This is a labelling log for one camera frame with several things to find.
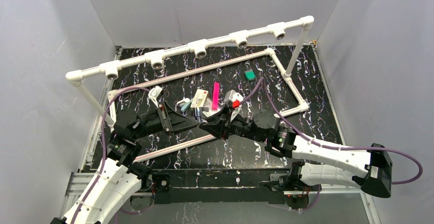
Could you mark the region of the white PVC pipe frame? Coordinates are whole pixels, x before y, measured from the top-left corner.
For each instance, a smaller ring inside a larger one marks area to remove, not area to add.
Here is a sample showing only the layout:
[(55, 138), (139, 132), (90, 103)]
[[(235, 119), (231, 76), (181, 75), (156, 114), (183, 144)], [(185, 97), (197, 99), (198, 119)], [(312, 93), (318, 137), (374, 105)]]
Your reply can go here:
[(153, 81), (136, 84), (130, 87), (119, 89), (117, 91), (110, 91), (107, 94), (108, 100), (112, 101), (115, 98), (115, 96), (121, 92), (132, 92), (135, 90), (156, 86), (158, 84), (166, 83), (169, 81), (177, 80), (191, 75), (218, 69), (231, 64), (247, 61), (253, 58), (269, 56), (272, 58), (275, 66), (279, 70), (279, 73), (282, 76), (285, 84), (290, 88), (291, 92), (293, 93), (294, 97), (297, 100), (298, 103), (297, 107), (284, 110), (281, 113), (283, 116), (289, 116), (296, 113), (305, 112), (309, 108), (307, 101), (301, 96), (300, 92), (295, 87), (295, 84), (293, 83), (291, 78), (291, 72), (294, 68), (295, 61), (298, 58), (301, 48), (305, 42), (307, 34), (312, 28), (313, 23), (314, 23), (314, 17), (309, 15), (309, 16), (301, 17), (297, 20), (274, 23), (257, 29), (237, 31), (225, 36), (215, 37), (212, 39), (201, 39), (201, 40), (190, 42), (186, 45), (182, 45), (170, 49), (148, 52), (139, 57), (133, 57), (126, 60), (113, 60), (110, 62), (105, 62), (100, 64), (99, 66), (95, 66), (86, 70), (70, 71), (66, 73), (66, 80), (72, 86), (76, 87), (84, 95), (84, 97), (88, 100), (88, 102), (96, 109), (97, 113), (102, 116), (102, 120), (104, 122), (107, 122), (110, 128), (113, 128), (115, 124), (115, 117), (116, 117), (116, 115), (114, 114), (115, 111), (114, 105), (112, 104), (108, 105), (111, 115), (107, 117), (106, 109), (102, 107), (100, 102), (97, 101), (95, 97), (91, 95), (90, 92), (87, 90), (87, 88), (82, 84), (85, 78), (95, 76), (98, 74), (105, 74), (105, 77), (108, 80), (115, 80), (119, 77), (119, 71), (121, 71), (123, 68), (127, 68), (134, 65), (140, 65), (142, 63), (148, 63), (153, 69), (160, 70), (164, 67), (164, 61), (172, 56), (176, 56), (184, 53), (194, 53), (196, 58), (204, 58), (207, 55), (206, 50), (209, 47), (214, 47), (226, 43), (234, 43), (238, 48), (245, 48), (247, 46), (248, 39), (251, 37), (272, 34), (274, 35), (275, 39), (281, 40), (286, 35), (285, 33), (286, 29), (301, 27), (301, 33), (298, 38), (298, 42), (295, 45), (293, 55), (290, 58), (287, 67), (284, 67), (282, 65), (282, 63), (278, 59), (273, 49), (267, 48), (257, 53), (248, 54), (242, 57), (237, 57), (235, 59), (220, 61), (215, 64), (211, 64), (194, 70), (184, 71), (182, 73), (176, 73)]

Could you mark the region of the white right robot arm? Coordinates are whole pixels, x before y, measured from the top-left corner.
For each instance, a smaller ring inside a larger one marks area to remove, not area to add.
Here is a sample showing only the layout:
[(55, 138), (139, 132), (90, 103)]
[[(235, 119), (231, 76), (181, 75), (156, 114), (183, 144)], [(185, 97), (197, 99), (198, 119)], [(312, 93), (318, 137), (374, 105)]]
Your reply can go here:
[(289, 186), (341, 185), (358, 188), (366, 194), (389, 198), (392, 190), (392, 161), (384, 147), (372, 144), (367, 149), (340, 146), (301, 136), (280, 124), (280, 119), (267, 109), (253, 118), (233, 115), (225, 108), (206, 118), (200, 129), (217, 139), (231, 135), (265, 143), (265, 151), (279, 158), (301, 160), (288, 176)]

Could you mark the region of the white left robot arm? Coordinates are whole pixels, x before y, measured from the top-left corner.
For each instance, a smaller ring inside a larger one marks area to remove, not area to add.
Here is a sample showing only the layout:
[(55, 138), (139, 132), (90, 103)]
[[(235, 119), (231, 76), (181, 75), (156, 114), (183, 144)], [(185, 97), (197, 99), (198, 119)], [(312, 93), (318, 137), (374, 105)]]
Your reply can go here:
[(108, 223), (133, 193), (153, 185), (151, 169), (135, 162), (142, 149), (136, 141), (158, 132), (177, 134), (196, 126), (195, 120), (175, 112), (166, 102), (127, 126), (116, 124), (88, 186), (62, 217), (51, 222)]

